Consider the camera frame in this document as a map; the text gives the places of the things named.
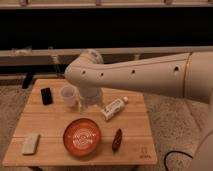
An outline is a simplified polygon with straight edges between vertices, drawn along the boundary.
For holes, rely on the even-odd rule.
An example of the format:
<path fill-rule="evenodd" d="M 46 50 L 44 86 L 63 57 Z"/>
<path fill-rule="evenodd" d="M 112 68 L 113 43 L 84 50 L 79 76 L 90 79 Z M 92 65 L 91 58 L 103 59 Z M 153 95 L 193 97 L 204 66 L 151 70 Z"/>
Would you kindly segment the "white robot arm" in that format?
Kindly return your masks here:
<path fill-rule="evenodd" d="M 94 101 L 103 87 L 187 98 L 209 105 L 209 115 L 188 171 L 213 171 L 213 51 L 105 64 L 95 50 L 80 54 L 65 70 L 80 99 Z"/>

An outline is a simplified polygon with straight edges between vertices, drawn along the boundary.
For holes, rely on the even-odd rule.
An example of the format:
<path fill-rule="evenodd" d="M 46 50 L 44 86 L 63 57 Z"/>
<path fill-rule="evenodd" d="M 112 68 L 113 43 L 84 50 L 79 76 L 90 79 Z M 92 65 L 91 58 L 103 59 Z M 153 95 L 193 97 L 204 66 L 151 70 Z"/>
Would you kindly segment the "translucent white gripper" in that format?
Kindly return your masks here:
<path fill-rule="evenodd" d="M 83 113 L 88 106 L 103 106 L 103 93 L 100 88 L 79 88 L 79 111 Z"/>

